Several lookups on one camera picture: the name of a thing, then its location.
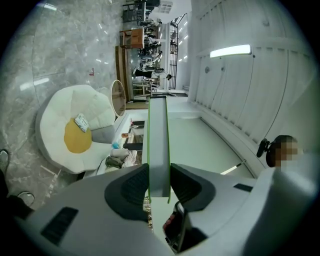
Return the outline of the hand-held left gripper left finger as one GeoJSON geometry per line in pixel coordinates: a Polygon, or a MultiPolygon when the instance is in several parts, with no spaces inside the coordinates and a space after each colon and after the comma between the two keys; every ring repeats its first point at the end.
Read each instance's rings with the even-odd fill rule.
{"type": "Polygon", "coordinates": [[[46,256],[173,256],[143,210],[149,166],[136,165],[66,187],[22,222],[46,256]]]}

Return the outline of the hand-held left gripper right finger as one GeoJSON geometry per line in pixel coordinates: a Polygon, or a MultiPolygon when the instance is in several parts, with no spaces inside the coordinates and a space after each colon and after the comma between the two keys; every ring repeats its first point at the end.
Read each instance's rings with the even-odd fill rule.
{"type": "Polygon", "coordinates": [[[185,256],[248,256],[263,208],[263,178],[221,175],[171,164],[170,183],[183,209],[173,251],[185,256]]]}

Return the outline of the green notebook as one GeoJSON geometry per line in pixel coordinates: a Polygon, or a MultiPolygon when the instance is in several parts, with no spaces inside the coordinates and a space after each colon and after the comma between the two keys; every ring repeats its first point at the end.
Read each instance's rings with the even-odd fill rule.
{"type": "Polygon", "coordinates": [[[147,163],[149,165],[148,195],[170,198],[170,143],[167,98],[152,96],[148,104],[147,163]]]}

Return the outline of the white flower-shaped pouf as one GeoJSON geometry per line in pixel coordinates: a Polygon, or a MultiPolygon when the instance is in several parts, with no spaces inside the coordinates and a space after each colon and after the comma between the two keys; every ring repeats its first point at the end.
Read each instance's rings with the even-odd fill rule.
{"type": "Polygon", "coordinates": [[[36,141],[44,158],[71,174],[96,170],[112,149],[110,143],[96,139],[91,140],[87,149],[80,149],[86,133],[77,125],[66,131],[79,114],[88,122],[86,133],[91,136],[99,129],[112,127],[116,120],[109,98],[81,84],[60,89],[47,98],[35,121],[36,141]]]}

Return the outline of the person's left hand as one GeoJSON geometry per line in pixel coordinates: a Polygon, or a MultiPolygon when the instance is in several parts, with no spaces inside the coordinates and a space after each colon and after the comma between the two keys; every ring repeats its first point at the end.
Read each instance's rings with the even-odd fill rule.
{"type": "Polygon", "coordinates": [[[162,226],[162,230],[168,238],[175,236],[177,233],[177,214],[178,213],[174,211],[162,226]]]}

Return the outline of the olive green bag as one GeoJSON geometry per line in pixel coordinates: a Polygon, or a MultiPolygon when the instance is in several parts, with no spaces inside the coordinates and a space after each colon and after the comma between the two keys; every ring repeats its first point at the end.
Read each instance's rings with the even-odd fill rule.
{"type": "Polygon", "coordinates": [[[105,165],[108,168],[121,169],[124,165],[124,162],[119,157],[108,156],[105,159],[105,165]]]}

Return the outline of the pink garment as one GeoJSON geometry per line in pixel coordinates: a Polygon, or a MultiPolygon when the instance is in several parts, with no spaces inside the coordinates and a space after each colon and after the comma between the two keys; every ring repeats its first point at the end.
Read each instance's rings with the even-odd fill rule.
{"type": "Polygon", "coordinates": [[[137,158],[137,153],[138,152],[136,150],[129,150],[128,155],[123,160],[122,168],[134,166],[137,158]]]}

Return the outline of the beige handbag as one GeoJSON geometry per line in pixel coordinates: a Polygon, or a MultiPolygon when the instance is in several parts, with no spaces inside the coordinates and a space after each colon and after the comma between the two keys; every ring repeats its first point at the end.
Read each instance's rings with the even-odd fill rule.
{"type": "Polygon", "coordinates": [[[126,148],[112,149],[110,156],[113,158],[118,158],[121,161],[124,161],[130,155],[129,150],[126,148]]]}

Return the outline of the person's white shoe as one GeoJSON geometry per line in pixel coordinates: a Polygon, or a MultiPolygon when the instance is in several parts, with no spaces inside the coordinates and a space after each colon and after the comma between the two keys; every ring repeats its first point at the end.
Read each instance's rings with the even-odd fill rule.
{"type": "Polygon", "coordinates": [[[24,204],[27,205],[28,207],[30,207],[35,200],[34,195],[29,191],[22,191],[17,195],[17,197],[22,199],[24,204]]]}
{"type": "Polygon", "coordinates": [[[10,154],[6,149],[0,149],[0,171],[6,173],[10,162],[10,154]]]}

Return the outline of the person's black trousers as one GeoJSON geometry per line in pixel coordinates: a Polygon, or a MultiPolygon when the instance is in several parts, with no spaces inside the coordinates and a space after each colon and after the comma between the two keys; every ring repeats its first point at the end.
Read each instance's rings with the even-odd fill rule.
{"type": "Polygon", "coordinates": [[[9,190],[4,173],[0,170],[0,219],[19,217],[26,219],[34,212],[24,201],[15,195],[8,196],[9,190]]]}

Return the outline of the white tissue packet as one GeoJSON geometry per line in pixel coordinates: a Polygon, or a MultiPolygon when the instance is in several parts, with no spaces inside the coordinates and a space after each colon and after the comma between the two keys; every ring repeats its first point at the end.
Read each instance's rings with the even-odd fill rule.
{"type": "Polygon", "coordinates": [[[79,113],[75,119],[74,119],[75,124],[80,128],[80,130],[84,133],[87,132],[89,128],[89,123],[85,116],[82,113],[79,113]]]}

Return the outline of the round beige tub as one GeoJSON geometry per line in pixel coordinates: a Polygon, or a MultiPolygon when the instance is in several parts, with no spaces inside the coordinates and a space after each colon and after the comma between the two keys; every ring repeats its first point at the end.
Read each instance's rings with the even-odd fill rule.
{"type": "Polygon", "coordinates": [[[120,118],[126,111],[126,94],[123,84],[119,80],[114,80],[110,86],[110,102],[115,115],[120,118]]]}

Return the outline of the white chair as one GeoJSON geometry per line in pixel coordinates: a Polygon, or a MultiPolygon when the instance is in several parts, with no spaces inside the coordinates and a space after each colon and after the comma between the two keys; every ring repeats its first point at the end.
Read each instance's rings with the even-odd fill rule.
{"type": "Polygon", "coordinates": [[[153,95],[151,80],[136,81],[132,84],[133,96],[136,98],[151,97],[153,95]]]}

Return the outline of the ceiling light bar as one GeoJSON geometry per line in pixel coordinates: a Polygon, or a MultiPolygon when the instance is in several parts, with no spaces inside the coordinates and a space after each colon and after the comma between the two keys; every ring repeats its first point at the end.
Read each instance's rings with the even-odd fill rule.
{"type": "Polygon", "coordinates": [[[209,56],[210,58],[220,58],[233,55],[250,55],[251,53],[251,46],[249,44],[242,44],[213,50],[210,52],[209,56]]]}

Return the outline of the black metal railing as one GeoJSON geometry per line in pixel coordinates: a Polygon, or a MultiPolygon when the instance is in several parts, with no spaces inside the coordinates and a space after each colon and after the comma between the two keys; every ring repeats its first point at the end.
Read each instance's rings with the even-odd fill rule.
{"type": "Polygon", "coordinates": [[[169,38],[169,81],[170,90],[182,90],[186,83],[185,72],[188,60],[188,16],[178,16],[170,23],[169,38]]]}

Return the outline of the wooden cabinet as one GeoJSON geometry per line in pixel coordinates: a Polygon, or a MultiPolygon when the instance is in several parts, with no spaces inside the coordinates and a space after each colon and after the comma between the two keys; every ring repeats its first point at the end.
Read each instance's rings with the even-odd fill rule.
{"type": "Polygon", "coordinates": [[[120,46],[124,49],[143,49],[145,34],[143,28],[120,31],[120,46]]]}

